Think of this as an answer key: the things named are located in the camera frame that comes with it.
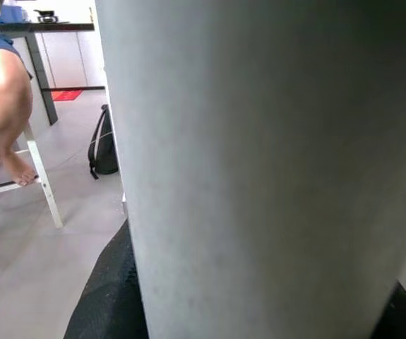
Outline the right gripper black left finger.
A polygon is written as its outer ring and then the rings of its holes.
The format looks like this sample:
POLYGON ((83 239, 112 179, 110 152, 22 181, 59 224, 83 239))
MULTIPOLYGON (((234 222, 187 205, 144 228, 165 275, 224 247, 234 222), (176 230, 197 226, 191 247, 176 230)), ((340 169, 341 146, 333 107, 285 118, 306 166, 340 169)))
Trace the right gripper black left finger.
POLYGON ((64 337, 149 337, 127 220, 99 255, 64 337))

